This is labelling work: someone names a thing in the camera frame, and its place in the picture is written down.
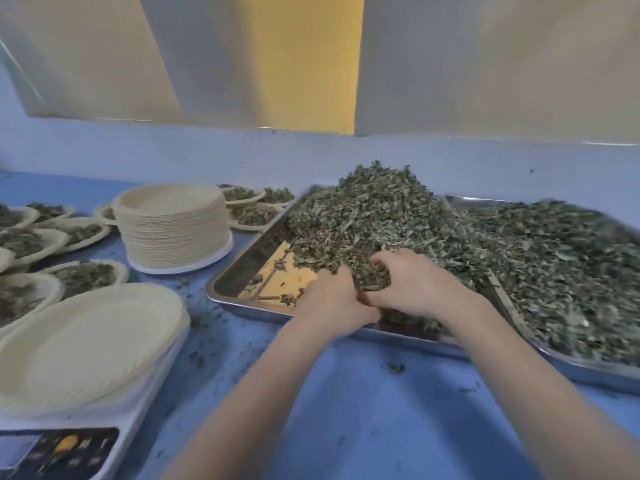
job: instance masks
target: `blue table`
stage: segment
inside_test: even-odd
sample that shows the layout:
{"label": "blue table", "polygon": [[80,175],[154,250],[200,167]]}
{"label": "blue table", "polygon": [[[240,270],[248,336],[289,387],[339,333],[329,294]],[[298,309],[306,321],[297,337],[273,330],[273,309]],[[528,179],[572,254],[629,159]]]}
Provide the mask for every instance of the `blue table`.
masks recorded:
{"label": "blue table", "polygon": [[[98,205],[132,186],[0,173],[0,201],[73,205],[92,215]],[[206,281],[251,238],[235,233],[231,255],[193,273],[162,277],[132,271],[131,281],[176,290],[194,325],[118,480],[157,478],[276,334],[276,326],[233,316],[204,296]],[[126,262],[123,243],[112,233],[40,266],[81,258]],[[204,364],[189,359],[194,351],[204,356]],[[390,363],[403,364],[404,372],[393,373]],[[580,390],[640,437],[640,397]],[[329,347],[311,371],[268,478],[526,480],[539,475],[473,364],[344,339]]]}

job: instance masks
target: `white wall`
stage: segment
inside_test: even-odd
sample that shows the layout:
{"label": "white wall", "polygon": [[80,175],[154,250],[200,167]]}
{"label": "white wall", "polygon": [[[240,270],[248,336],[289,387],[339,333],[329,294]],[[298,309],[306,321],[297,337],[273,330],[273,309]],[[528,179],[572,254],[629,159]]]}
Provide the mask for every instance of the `white wall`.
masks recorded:
{"label": "white wall", "polygon": [[130,182],[333,183],[374,159],[411,165],[434,192],[554,197],[640,227],[640,147],[516,144],[428,136],[351,137],[39,120],[0,70],[0,169]]}

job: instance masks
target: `stack of paper plates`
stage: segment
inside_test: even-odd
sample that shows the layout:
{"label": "stack of paper plates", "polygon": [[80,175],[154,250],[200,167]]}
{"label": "stack of paper plates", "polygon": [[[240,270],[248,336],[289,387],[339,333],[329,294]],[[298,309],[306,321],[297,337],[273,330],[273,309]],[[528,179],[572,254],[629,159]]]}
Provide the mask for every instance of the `stack of paper plates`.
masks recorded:
{"label": "stack of paper plates", "polygon": [[129,263],[143,273],[208,266],[233,245],[217,187],[143,185],[116,197],[111,207]]}
{"label": "stack of paper plates", "polygon": [[0,341],[0,414],[68,410],[144,371],[188,326],[177,293],[150,283],[89,291],[35,314]]}

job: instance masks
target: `metal tray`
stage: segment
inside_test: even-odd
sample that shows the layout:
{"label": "metal tray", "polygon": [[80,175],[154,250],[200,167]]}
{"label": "metal tray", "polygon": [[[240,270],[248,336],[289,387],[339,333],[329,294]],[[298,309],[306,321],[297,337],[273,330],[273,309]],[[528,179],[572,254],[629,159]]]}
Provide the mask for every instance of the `metal tray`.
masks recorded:
{"label": "metal tray", "polygon": [[[447,196],[453,208],[460,210],[485,209],[511,203],[508,200],[478,199],[460,196]],[[602,215],[603,224],[610,232],[620,232],[640,238],[640,232],[621,223],[613,217]],[[562,375],[574,382],[602,387],[618,392],[640,395],[640,368],[612,362],[587,360],[561,354],[544,346],[533,334],[523,316],[519,313],[500,281],[490,273],[491,302],[511,323],[518,333],[544,356]]]}
{"label": "metal tray", "polygon": [[[291,318],[291,308],[266,301],[242,299],[238,298],[238,295],[284,242],[284,225],[288,213],[299,207],[309,195],[323,187],[322,185],[309,187],[272,220],[267,229],[262,234],[258,234],[228,268],[210,279],[205,286],[207,297],[219,303],[225,310],[241,317],[277,324],[288,321]],[[491,299],[488,292],[485,296]],[[468,360],[467,353],[453,337],[427,334],[418,326],[395,326],[380,323],[358,330],[353,334],[353,337]]]}

